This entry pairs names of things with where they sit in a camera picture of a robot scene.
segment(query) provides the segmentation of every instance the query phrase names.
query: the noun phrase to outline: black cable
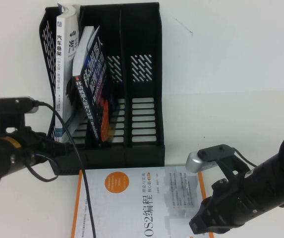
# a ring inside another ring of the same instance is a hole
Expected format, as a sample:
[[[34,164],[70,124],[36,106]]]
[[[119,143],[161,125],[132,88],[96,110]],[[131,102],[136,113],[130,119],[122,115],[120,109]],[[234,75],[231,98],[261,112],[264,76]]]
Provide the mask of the black cable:
[[[73,148],[75,150],[75,153],[76,153],[76,155],[77,155],[77,157],[79,159],[80,169],[82,171],[83,180],[84,180],[84,186],[86,188],[87,200],[88,200],[88,209],[89,209],[89,215],[90,215],[90,220],[91,220],[93,238],[96,238],[97,236],[96,236],[96,229],[95,229],[94,220],[93,220],[93,214],[92,214],[92,207],[91,207],[91,200],[90,200],[90,193],[89,193],[89,185],[88,185],[88,181],[87,181],[87,175],[86,175],[86,172],[85,172],[85,169],[84,169],[84,166],[83,166],[83,163],[82,163],[79,151],[77,149],[77,146],[74,143],[74,141],[72,139],[72,136],[71,136],[71,134],[70,134],[66,124],[64,123],[63,119],[59,115],[59,113],[51,105],[49,105],[48,103],[45,103],[45,102],[35,101],[35,107],[37,107],[37,106],[45,106],[45,107],[48,107],[50,110],[53,111],[53,113],[59,119],[62,127],[65,129],[66,134],[67,134],[67,136],[68,136],[68,138],[70,140],[70,143],[72,144],[72,146],[73,146]]]
[[[247,162],[249,165],[256,167],[255,164],[253,164],[252,162],[248,161],[237,149],[235,149],[233,147],[234,151],[241,157],[242,160],[244,160],[245,162]]]
[[[55,164],[55,165],[58,167],[57,162],[56,162],[54,159],[52,159],[49,155],[46,155],[46,154],[41,153],[41,152],[36,152],[36,153],[34,154],[34,156],[43,157],[43,158],[45,158],[46,160],[52,162],[53,164]],[[27,161],[25,161],[25,166],[26,166],[26,168],[29,170],[29,172],[31,172],[31,174],[32,174],[33,176],[35,176],[36,178],[38,178],[40,181],[43,181],[43,182],[52,182],[52,181],[54,181],[55,179],[58,178],[58,176],[56,176],[56,177],[47,179],[47,178],[44,178],[44,177],[40,176],[40,175],[29,165],[29,163],[28,163]]]

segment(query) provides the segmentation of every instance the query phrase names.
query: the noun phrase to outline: orange circle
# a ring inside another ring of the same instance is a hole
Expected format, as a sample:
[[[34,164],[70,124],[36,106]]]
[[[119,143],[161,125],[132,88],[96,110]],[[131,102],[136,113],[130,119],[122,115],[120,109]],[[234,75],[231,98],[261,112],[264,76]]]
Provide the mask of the orange circle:
[[[112,193],[120,193],[127,189],[129,184],[128,176],[122,172],[109,174],[105,181],[106,189]]]

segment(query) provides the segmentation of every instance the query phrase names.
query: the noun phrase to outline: white wall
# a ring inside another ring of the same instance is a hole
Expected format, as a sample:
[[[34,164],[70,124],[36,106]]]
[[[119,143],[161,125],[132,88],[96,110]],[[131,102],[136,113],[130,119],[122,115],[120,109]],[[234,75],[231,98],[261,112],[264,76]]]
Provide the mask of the white wall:
[[[164,94],[284,90],[284,1],[160,2]],[[54,5],[56,0],[0,2],[0,97],[51,102],[38,27],[44,8]]]

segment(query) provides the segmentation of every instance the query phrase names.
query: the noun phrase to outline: white book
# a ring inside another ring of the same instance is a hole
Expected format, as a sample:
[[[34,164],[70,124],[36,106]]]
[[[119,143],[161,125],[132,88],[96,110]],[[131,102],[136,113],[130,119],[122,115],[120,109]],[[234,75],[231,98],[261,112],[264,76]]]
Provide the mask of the white book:
[[[97,237],[212,238],[194,235],[190,220],[205,198],[201,173],[185,166],[86,170]],[[72,238],[92,238],[82,173]]]
[[[72,76],[80,75],[83,63],[88,55],[88,44],[94,33],[95,30],[93,26],[86,26],[84,28],[76,55],[73,59]]]
[[[72,5],[59,5],[62,14],[57,17],[56,31],[56,110],[72,134],[85,117],[82,108],[76,110],[67,93],[71,83],[73,58],[79,42],[77,11]],[[55,119],[55,139],[67,142],[68,137],[58,118]]]

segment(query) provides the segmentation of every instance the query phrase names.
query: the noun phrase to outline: orange book cover border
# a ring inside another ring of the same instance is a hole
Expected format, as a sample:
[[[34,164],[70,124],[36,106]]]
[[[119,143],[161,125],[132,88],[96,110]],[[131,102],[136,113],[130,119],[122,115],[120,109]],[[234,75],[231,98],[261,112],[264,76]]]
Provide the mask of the orange book cover border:
[[[205,184],[203,182],[203,177],[202,177],[201,172],[198,173],[198,177],[199,177],[199,184],[200,184],[202,199],[206,199],[207,195],[206,195],[206,190],[205,190]],[[81,182],[82,182],[82,171],[79,172],[78,189],[77,189],[76,204],[75,204],[74,214],[73,214],[71,238],[74,238],[74,235],[75,235],[75,232],[76,232]],[[213,233],[209,233],[209,238],[214,238]]]

